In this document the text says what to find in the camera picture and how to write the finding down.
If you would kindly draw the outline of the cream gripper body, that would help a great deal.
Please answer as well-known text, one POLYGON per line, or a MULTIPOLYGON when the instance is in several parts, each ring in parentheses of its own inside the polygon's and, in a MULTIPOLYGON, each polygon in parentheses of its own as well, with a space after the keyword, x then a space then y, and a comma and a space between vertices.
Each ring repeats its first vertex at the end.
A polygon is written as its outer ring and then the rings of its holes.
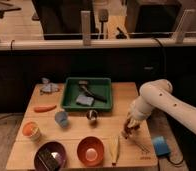
MULTIPOLYGON (((131 124, 139 124, 139 125, 141 124, 141 122, 138 121, 138 120, 136 120, 136 119, 132 116, 131 113, 128 113, 128 114, 127 114, 126 120, 130 120, 130 123, 131 123, 131 124)), ((123 126, 122 136, 123 136, 125 139, 127 139, 131 134, 127 135, 127 134, 124 132, 124 126, 123 126)))

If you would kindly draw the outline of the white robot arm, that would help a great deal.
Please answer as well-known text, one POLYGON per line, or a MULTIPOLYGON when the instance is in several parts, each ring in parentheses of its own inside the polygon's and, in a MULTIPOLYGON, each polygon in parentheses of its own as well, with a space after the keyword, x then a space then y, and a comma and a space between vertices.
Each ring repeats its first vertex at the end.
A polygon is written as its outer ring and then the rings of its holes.
POLYGON ((166 112, 196 134, 196 107, 191 106, 172 95, 173 86, 166 79, 159 79, 142 84, 139 96, 132 101, 122 134, 128 138, 138 129, 155 108, 166 112))

